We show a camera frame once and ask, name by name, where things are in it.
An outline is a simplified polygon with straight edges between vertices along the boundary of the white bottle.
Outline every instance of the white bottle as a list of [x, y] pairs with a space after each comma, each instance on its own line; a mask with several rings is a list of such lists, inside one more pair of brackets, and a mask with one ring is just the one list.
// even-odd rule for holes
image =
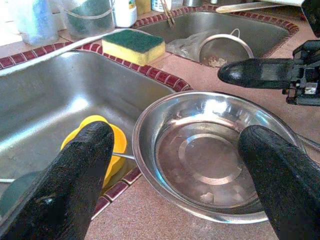
[[[166, 7], [170, 11], [172, 6], [172, 0], [163, 0], [163, 1], [166, 3]], [[151, 9], [161, 13], [165, 11], [160, 0], [151, 0]]]
[[137, 6], [135, 0], [114, 0], [113, 20], [119, 28], [129, 28], [137, 21]]

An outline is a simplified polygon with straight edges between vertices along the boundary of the dark green object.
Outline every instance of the dark green object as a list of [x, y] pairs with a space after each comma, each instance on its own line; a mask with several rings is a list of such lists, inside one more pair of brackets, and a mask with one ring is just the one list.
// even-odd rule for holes
[[320, 239], [320, 167], [270, 129], [251, 125], [238, 151], [280, 240]]
[[30, 172], [17, 178], [10, 186], [4, 191], [0, 199], [0, 215], [4, 216], [9, 209], [16, 203], [19, 197], [28, 189], [36, 176], [41, 173], [40, 171]]
[[103, 37], [103, 40], [142, 54], [160, 45], [164, 41], [162, 37], [147, 35], [132, 30], [116, 32]]
[[[108, 0], [87, 0], [70, 12], [84, 17], [99, 16], [108, 11], [110, 7], [110, 2]], [[98, 19], [84, 19], [70, 14], [68, 14], [67, 17], [70, 25], [74, 28], [70, 29], [71, 34], [74, 33], [75, 35], [82, 37], [107, 31], [110, 24], [113, 22], [111, 13]]]

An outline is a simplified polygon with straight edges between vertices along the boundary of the yellow sponge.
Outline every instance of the yellow sponge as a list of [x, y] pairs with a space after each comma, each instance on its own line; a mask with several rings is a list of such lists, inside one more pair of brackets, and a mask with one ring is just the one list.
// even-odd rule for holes
[[123, 30], [103, 37], [102, 50], [117, 58], [144, 66], [165, 53], [162, 37]]

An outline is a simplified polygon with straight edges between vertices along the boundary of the plastic bag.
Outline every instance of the plastic bag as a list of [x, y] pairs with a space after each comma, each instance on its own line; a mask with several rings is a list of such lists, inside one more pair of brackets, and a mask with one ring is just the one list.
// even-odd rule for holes
[[201, 43], [208, 37], [219, 34], [218, 29], [203, 31], [189, 36], [188, 38], [176, 39], [165, 46], [167, 52], [177, 54], [187, 59], [199, 61]]

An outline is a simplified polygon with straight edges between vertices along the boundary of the stainless steel sink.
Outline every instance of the stainless steel sink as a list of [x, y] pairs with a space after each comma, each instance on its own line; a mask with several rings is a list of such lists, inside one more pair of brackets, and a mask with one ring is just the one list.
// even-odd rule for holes
[[263, 57], [289, 35], [289, 32], [280, 26], [216, 12], [193, 12], [177, 16], [174, 19], [173, 28], [170, 28], [168, 22], [164, 20], [141, 26], [138, 29], [163, 37], [166, 43], [209, 30], [230, 34], [232, 30], [239, 29], [240, 38], [248, 44], [256, 58]]
[[[132, 131], [139, 115], [173, 92], [92, 52], [67, 52], [1, 77], [0, 178], [43, 170], [64, 138], [90, 115], [102, 115], [120, 127], [127, 153], [132, 154]], [[7, 186], [0, 184], [0, 194]]]

